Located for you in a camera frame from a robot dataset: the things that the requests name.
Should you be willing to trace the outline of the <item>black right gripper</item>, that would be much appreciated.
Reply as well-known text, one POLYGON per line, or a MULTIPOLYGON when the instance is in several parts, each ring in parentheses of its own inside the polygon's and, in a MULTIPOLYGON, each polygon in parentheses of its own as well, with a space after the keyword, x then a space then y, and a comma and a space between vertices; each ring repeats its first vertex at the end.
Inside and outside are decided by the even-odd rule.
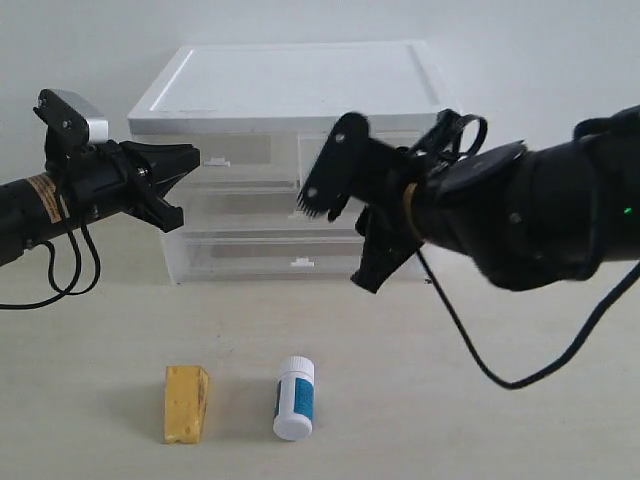
POLYGON ((376 294, 424 244, 412 231, 403 204, 409 183, 417 179, 406 151, 368 138, 350 180, 350 195, 364 208, 355 229, 363 237, 360 263, 350 280, 376 294), (367 226, 373 222, 373 234, 367 226))

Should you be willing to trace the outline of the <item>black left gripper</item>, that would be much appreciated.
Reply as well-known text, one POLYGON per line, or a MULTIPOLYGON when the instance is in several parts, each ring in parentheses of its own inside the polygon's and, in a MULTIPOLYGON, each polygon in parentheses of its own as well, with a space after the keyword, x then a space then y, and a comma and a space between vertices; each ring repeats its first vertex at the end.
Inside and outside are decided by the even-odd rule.
POLYGON ((90 145, 73 156, 63 182, 70 222, 79 225, 124 213, 169 233, 184 225, 184 212, 157 195, 140 197, 133 180, 168 193, 200 166, 192 144, 153 145, 133 141, 90 145))

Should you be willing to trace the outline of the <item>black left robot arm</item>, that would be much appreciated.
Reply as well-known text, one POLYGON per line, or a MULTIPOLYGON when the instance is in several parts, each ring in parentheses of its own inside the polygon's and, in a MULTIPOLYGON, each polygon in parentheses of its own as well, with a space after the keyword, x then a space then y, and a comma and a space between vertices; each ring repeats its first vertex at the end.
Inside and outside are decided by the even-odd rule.
POLYGON ((82 223, 124 213, 167 233, 184 225, 165 196, 200 166, 191 144, 132 141, 83 147, 48 159, 38 175, 1 186, 1 264, 82 223))

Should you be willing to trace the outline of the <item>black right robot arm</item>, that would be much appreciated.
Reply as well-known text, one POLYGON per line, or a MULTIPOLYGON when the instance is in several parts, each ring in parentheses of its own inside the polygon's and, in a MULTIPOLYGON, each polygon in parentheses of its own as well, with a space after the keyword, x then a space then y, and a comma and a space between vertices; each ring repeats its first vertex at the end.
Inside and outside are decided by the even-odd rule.
POLYGON ((440 117, 398 149, 356 228, 359 287, 376 292, 425 244, 466 256, 494 286, 525 291, 589 279, 639 256, 639 110, 579 122, 569 141, 458 149, 465 118, 440 117))

